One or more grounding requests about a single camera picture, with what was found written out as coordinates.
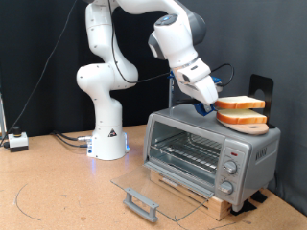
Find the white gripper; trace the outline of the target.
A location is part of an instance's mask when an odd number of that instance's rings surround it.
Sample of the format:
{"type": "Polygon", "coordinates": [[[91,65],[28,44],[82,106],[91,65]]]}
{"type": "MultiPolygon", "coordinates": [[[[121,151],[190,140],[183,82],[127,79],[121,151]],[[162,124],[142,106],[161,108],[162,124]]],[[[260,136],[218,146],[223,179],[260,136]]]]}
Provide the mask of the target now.
{"type": "Polygon", "coordinates": [[[174,69],[179,89],[203,103],[205,111],[211,111],[218,99],[218,92],[210,74],[210,68],[200,59],[174,69]]]}

